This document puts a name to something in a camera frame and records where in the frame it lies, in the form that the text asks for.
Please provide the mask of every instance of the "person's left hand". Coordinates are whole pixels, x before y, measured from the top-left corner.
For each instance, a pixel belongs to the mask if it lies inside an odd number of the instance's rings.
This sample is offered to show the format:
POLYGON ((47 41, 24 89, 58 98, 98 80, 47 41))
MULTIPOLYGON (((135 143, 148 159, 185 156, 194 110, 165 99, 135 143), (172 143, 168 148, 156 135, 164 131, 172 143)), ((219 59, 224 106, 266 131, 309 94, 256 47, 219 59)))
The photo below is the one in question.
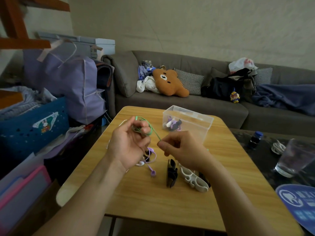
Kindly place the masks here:
POLYGON ((142 159, 151 142, 150 137, 134 132, 133 125, 141 127, 143 134, 151 131, 148 122, 136 121, 133 116, 113 131, 107 150, 107 154, 119 160, 126 171, 142 159))

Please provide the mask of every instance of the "brown plush toy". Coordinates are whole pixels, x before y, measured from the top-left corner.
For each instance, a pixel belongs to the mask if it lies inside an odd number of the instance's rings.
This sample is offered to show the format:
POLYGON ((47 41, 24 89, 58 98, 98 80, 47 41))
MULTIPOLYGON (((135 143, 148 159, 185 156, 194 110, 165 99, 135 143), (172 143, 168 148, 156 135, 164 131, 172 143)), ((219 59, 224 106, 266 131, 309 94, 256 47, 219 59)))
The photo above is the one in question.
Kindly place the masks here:
POLYGON ((179 97, 187 97, 189 95, 189 91, 183 87, 183 84, 177 78, 176 71, 172 69, 155 69, 153 77, 157 89, 162 94, 167 96, 177 95, 179 97))

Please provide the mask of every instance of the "houndstooth pillow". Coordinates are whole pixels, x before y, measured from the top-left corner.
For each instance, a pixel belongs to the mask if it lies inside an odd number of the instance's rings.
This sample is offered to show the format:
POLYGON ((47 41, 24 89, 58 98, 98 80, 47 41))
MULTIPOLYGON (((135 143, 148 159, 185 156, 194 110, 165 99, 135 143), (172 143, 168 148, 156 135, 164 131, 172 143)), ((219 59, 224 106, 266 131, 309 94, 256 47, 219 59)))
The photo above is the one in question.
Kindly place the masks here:
POLYGON ((269 84, 271 81, 271 75, 273 74, 272 68, 257 69, 257 74, 253 76, 255 86, 259 84, 269 84))
POLYGON ((174 68, 176 71, 177 77, 183 84, 183 87, 189 91, 191 95, 201 95, 201 84, 204 79, 202 75, 195 75, 192 73, 188 73, 179 69, 174 68))

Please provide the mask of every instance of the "coiled green cord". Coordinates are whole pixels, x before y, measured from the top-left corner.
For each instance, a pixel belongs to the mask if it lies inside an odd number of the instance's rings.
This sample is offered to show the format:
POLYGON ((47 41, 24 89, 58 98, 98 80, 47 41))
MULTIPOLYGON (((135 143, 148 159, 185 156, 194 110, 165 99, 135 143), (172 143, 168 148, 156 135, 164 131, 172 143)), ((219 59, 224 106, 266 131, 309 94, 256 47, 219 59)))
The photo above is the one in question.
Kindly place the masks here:
POLYGON ((159 140, 161 141, 161 138, 159 137, 159 135, 157 134, 156 130, 151 126, 151 124, 148 122, 148 120, 144 119, 143 117, 140 117, 140 116, 136 116, 136 120, 139 120, 140 121, 146 121, 148 124, 149 124, 149 127, 151 129, 150 132, 144 134, 142 131, 141 131, 141 128, 140 127, 135 127, 135 126, 132 126, 132 130, 134 130, 135 132, 137 133, 140 133, 140 134, 143 134, 143 135, 146 135, 146 136, 150 136, 152 134, 152 132, 154 131, 156 136, 159 138, 159 140))

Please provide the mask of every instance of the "wall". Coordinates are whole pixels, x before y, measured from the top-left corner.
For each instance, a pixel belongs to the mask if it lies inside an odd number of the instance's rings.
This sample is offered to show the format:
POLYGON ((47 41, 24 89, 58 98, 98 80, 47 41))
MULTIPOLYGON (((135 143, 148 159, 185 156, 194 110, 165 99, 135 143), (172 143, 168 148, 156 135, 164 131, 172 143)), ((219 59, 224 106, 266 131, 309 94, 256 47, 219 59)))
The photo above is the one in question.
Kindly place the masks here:
POLYGON ((69 0, 76 35, 233 61, 315 70, 315 0, 69 0))
MULTIPOLYGON (((35 31, 73 35, 69 12, 27 7, 24 22, 30 38, 35 38, 35 31)), ((2 23, 0 24, 0 36, 6 37, 2 23)), ((7 66, 7 71, 19 74, 22 65, 23 55, 21 50, 0 50, 0 74, 7 66)))

